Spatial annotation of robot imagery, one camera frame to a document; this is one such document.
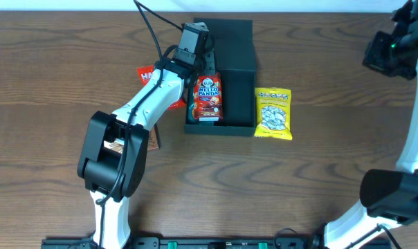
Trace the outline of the yellow Hacks candy bag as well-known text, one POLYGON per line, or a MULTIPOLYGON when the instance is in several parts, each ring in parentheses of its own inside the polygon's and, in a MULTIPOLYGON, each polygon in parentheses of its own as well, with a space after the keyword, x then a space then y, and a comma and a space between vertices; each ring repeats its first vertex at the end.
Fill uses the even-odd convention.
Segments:
POLYGON ((291 90, 256 88, 257 126, 255 137, 293 140, 291 133, 291 90))

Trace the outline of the brown Pocky box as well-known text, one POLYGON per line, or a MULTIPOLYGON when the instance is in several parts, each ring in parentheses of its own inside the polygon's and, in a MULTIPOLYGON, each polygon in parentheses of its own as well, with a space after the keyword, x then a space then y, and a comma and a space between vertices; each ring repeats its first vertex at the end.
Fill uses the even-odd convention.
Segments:
MULTIPOLYGON (((115 139, 113 142, 104 141, 104 147, 121 154, 123 151, 123 141, 121 139, 115 139)), ((158 127, 154 125, 149 133, 148 139, 148 151, 154 151, 160 149, 160 140, 158 138, 158 127)))

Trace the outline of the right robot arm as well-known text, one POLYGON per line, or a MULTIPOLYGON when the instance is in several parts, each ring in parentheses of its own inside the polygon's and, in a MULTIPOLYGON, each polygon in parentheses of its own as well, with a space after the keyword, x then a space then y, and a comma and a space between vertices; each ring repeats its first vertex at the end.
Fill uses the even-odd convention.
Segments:
POLYGON ((416 80, 410 127, 394 170, 371 169, 359 200, 313 236, 311 248, 362 248, 382 233, 418 221, 418 0, 407 1, 391 17, 394 30, 377 32, 362 64, 388 77, 416 80))

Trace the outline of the red Hello Panda box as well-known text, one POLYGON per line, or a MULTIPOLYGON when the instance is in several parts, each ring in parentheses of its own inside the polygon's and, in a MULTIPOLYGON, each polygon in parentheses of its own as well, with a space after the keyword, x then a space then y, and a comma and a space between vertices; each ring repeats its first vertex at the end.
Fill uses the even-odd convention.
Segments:
POLYGON ((198 122, 223 119, 221 76, 202 75, 193 90, 192 117, 198 122))

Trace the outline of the red Hacks candy bag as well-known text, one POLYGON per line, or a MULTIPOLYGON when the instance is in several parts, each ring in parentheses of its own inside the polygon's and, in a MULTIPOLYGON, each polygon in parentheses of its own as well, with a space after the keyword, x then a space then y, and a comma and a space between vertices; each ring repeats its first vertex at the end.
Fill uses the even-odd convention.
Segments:
MULTIPOLYGON (((153 71, 154 71, 153 65, 142 66, 142 67, 137 68, 137 74, 143 86, 145 86, 150 81, 153 71)), ((186 101, 184 97, 181 97, 179 100, 172 103, 167 109, 168 110, 179 109, 179 108, 184 107, 185 105, 186 105, 186 101)))

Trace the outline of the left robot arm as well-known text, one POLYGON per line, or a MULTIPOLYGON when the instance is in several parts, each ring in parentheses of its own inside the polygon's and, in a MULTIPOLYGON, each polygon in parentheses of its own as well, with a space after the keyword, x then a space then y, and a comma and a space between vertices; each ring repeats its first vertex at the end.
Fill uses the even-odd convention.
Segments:
POLYGON ((202 75, 215 72, 215 52, 171 46, 149 82, 112 113, 95 112, 87 127, 77 174, 94 202, 97 248, 125 248, 131 236, 129 199, 145 171, 149 133, 167 109, 202 75))

